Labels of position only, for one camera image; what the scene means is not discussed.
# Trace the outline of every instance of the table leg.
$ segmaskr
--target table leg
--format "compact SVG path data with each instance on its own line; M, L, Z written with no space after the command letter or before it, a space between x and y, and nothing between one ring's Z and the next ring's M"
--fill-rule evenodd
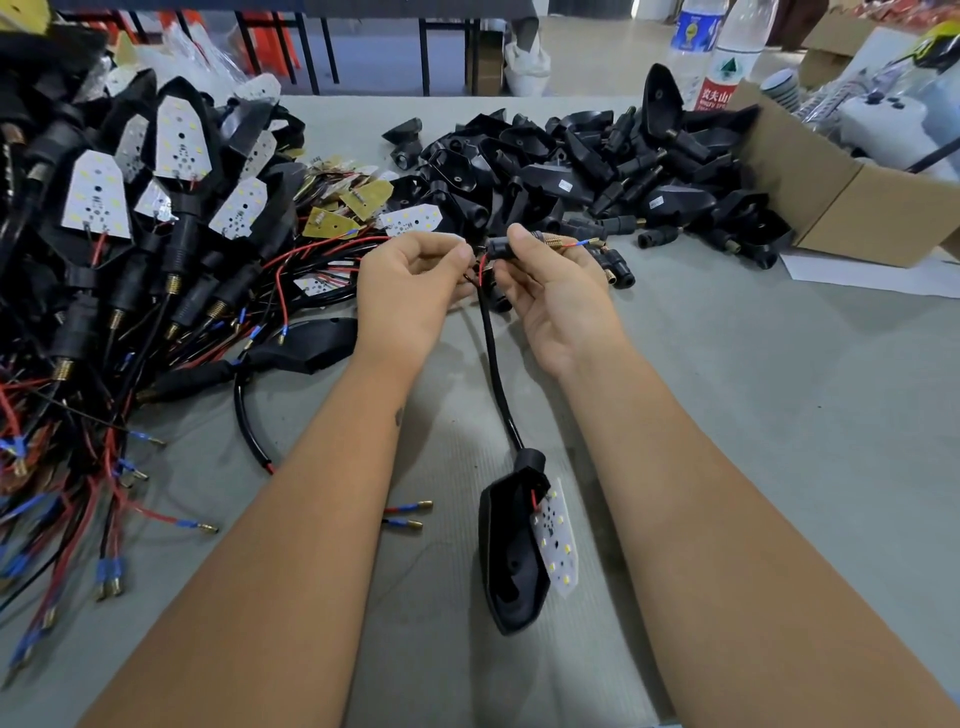
M294 71L294 62L290 58L290 49L287 48L286 34L283 32L283 23L280 21L279 12L271 12L274 19L274 30L276 30L276 39L280 41L280 51L283 53L283 62L287 66L287 74L290 76L290 83L297 85L297 73Z
M430 95L430 56L426 47L426 18L420 18L420 72L423 75L423 95Z
M128 11L128 15L130 16L131 23L133 23L133 27L136 30L137 39L141 43L147 43L147 32L143 30L143 23L140 22L139 16L133 11Z
M186 18L183 16L183 11L177 11L177 20L180 22L180 27L183 28L186 36L193 40L193 38L190 37L190 24L187 23Z
M480 19L473 21L473 58L472 58L473 79L470 83L470 95L477 96L480 93Z
M250 59L250 68L254 76L260 75L260 61L256 57L256 47L253 45L253 38L250 37L250 28L247 27L247 20L240 11L233 13L237 18L237 27L240 29L240 37L243 38L244 47L247 49L247 58Z
M337 73L337 60L333 57L333 39L330 37L330 26L326 24L326 18L320 19L320 24L324 29L324 43L326 43L326 59L330 61L330 76L333 77L333 83L340 83L340 74Z
M313 67L313 53L310 52L310 37L306 34L306 24L303 22L303 13L295 12L297 30L300 32L300 45L303 46L303 62L306 63L306 72L310 76L310 87L313 95L320 95L320 85L317 83L317 69Z

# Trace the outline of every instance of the brass threaded bolt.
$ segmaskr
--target brass threaded bolt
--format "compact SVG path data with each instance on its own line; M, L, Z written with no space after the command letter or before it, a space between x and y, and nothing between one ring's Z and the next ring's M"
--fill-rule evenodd
M66 381L73 374L73 359L58 359L54 367L54 381Z

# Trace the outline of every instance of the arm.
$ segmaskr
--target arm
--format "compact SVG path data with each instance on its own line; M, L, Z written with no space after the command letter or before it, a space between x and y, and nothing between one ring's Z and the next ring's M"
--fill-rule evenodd
M564 259L520 229L511 243L519 262L498 261L497 282L584 432L684 726L960 724L920 661L633 349L589 255Z
M340 725L403 405L471 262L440 234L367 255L344 375L81 726Z

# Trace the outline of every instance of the blue wire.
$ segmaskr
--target blue wire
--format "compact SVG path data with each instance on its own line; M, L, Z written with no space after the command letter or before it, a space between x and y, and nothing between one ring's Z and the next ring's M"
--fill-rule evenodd
M31 508L33 508L35 505L40 503L42 500L47 499L49 496L56 497L56 495L52 493L41 493L38 496L33 496L32 498L30 498L30 500L28 500L25 503L20 503L20 505L14 508L10 513L6 514L3 517L0 517L0 523L6 523L7 521L12 521L21 513L25 513L29 511Z

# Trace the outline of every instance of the hand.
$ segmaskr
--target hand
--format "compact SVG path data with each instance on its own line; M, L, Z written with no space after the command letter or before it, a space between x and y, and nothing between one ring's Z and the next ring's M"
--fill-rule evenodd
M473 291L473 251L456 235L405 232L364 256L354 358L387 362L411 381L440 338L446 310Z
M507 236L516 260L493 262L496 283L548 374L563 382L587 367L593 353L626 343L607 279L590 253L578 246L558 254L520 225Z

